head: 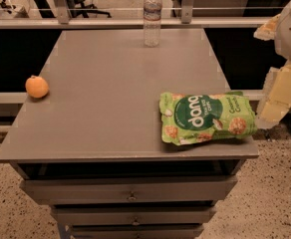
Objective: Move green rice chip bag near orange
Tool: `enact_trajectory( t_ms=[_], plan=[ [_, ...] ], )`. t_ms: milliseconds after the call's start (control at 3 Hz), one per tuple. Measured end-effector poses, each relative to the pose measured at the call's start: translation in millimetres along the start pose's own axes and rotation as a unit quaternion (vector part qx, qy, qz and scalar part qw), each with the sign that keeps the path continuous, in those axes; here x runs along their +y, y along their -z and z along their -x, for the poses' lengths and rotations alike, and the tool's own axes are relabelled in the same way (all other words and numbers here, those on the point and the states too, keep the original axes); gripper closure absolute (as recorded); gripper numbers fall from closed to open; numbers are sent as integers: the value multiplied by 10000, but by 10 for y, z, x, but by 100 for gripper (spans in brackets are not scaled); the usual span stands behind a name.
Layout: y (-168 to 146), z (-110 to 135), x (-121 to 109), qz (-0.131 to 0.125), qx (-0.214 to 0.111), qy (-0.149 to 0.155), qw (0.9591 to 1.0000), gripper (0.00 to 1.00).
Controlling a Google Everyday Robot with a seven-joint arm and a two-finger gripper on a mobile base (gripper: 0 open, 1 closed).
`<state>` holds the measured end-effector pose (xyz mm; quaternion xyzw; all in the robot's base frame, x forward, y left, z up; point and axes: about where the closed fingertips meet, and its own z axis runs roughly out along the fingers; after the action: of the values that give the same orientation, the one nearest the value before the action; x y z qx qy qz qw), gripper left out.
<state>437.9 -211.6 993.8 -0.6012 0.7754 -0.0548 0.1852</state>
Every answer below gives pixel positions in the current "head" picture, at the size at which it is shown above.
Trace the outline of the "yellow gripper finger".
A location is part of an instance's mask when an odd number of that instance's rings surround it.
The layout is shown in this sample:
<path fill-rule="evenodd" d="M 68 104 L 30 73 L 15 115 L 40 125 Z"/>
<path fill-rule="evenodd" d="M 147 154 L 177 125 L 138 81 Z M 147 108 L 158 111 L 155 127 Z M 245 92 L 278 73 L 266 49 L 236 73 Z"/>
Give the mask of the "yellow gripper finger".
<path fill-rule="evenodd" d="M 277 14 L 268 20 L 265 24 L 258 27 L 254 32 L 253 37 L 263 41 L 273 40 L 275 37 L 279 17 L 280 15 Z"/>
<path fill-rule="evenodd" d="M 270 129 L 279 124 L 291 109 L 291 63 L 269 70 L 262 93 L 255 123 L 258 128 Z"/>

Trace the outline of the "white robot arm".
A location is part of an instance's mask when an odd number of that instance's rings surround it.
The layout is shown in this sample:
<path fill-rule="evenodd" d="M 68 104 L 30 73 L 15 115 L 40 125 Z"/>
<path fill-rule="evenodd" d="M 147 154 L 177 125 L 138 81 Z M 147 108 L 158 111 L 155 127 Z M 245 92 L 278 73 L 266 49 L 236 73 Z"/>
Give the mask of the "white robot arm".
<path fill-rule="evenodd" d="M 280 69 L 271 68 L 263 85 L 263 97 L 256 110 L 258 128 L 269 129 L 291 110 L 291 0 L 280 14 L 260 26 L 254 37 L 274 41 L 275 52 L 286 59 Z"/>

